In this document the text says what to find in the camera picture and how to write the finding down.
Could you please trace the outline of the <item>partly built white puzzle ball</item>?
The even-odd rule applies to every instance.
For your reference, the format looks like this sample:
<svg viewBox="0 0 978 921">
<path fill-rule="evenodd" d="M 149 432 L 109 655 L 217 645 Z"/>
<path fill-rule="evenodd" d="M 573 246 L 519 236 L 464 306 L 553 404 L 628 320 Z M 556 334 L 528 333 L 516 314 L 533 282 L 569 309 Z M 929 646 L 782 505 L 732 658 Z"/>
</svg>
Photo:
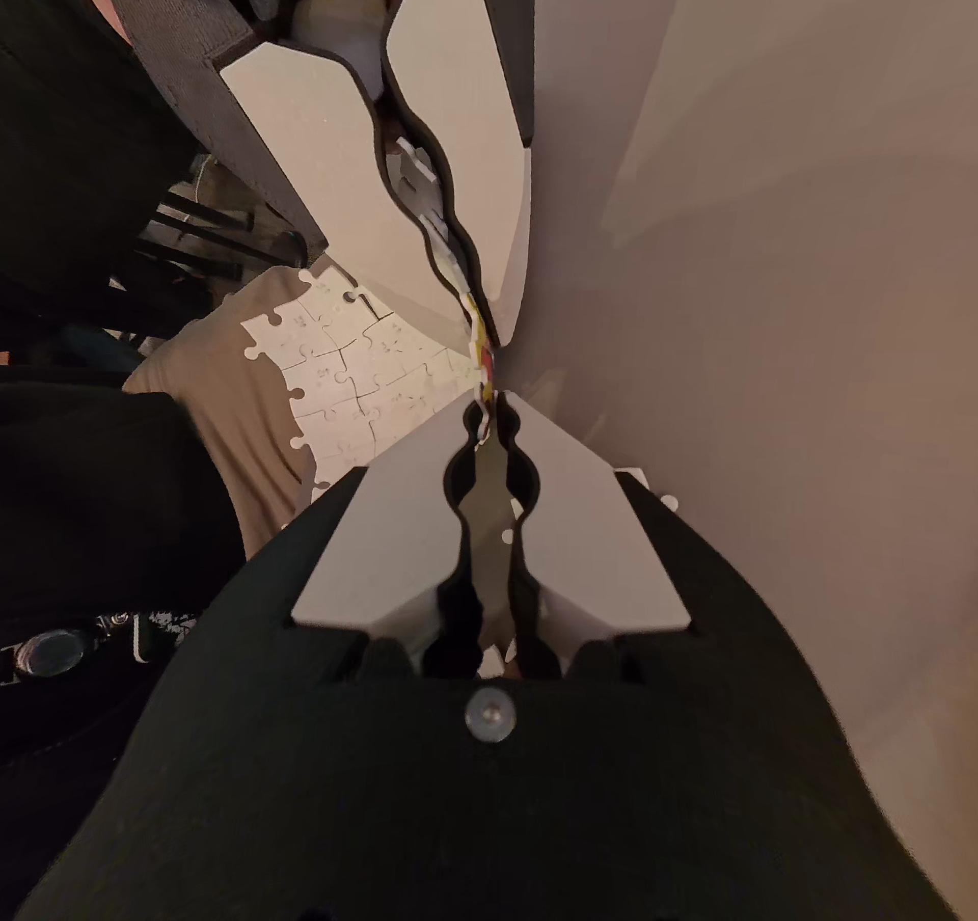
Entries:
<svg viewBox="0 0 978 921">
<path fill-rule="evenodd" d="M 466 349 L 425 336 L 328 257 L 321 270 L 298 271 L 305 288 L 297 297 L 246 319 L 241 326 L 251 346 L 244 354 L 251 361 L 264 357 L 281 372 L 298 431 L 291 447 L 306 450 L 312 461 L 297 509 L 458 397 L 484 410 L 490 403 L 490 341 L 448 244 L 433 163 L 400 138 L 387 167 L 401 197 L 421 217 L 436 268 L 457 290 Z"/>
</svg>

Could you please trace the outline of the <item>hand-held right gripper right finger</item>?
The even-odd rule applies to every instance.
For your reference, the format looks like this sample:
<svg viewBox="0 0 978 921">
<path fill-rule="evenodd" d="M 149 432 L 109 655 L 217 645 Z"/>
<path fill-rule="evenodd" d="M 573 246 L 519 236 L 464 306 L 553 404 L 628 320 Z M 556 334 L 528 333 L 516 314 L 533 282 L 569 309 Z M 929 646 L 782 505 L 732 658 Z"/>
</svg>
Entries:
<svg viewBox="0 0 978 921">
<path fill-rule="evenodd" d="M 498 395 L 520 506 L 513 614 L 537 636 L 680 632 L 691 617 L 612 466 L 513 392 Z"/>
</svg>

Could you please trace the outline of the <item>person's left forearm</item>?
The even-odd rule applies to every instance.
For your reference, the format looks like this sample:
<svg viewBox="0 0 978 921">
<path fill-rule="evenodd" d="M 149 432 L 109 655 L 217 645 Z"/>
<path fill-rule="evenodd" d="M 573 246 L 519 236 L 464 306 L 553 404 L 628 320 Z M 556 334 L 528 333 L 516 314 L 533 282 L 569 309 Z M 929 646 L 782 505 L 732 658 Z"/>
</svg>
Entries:
<svg viewBox="0 0 978 921">
<path fill-rule="evenodd" d="M 1 0 L 2 278 L 107 278 L 198 151 L 91 0 Z"/>
</svg>

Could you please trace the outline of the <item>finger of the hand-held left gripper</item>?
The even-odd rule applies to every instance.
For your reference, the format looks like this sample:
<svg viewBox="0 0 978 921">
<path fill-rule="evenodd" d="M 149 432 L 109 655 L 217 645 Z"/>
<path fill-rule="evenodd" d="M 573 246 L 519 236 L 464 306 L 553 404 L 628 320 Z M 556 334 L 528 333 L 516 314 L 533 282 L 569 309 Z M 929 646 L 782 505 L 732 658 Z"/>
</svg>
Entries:
<svg viewBox="0 0 978 921">
<path fill-rule="evenodd" d="M 513 338 L 527 276 L 533 0 L 398 0 L 385 72 L 435 162 L 444 218 L 497 346 Z"/>
<path fill-rule="evenodd" d="M 220 76 L 324 233 L 327 255 L 438 344 L 471 344 L 471 292 L 430 217 L 397 196 L 381 131 L 343 62 L 263 43 Z"/>
</svg>

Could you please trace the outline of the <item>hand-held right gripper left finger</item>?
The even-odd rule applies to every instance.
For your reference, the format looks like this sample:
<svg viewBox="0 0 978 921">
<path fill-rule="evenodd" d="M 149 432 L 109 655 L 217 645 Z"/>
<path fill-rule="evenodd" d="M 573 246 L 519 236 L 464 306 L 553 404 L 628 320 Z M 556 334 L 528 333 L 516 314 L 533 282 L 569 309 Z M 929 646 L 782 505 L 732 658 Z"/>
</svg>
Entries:
<svg viewBox="0 0 978 921">
<path fill-rule="evenodd" d="M 438 592 L 467 576 L 483 411 L 464 392 L 385 450 L 364 475 L 292 612 L 299 626 L 435 637 Z"/>
</svg>

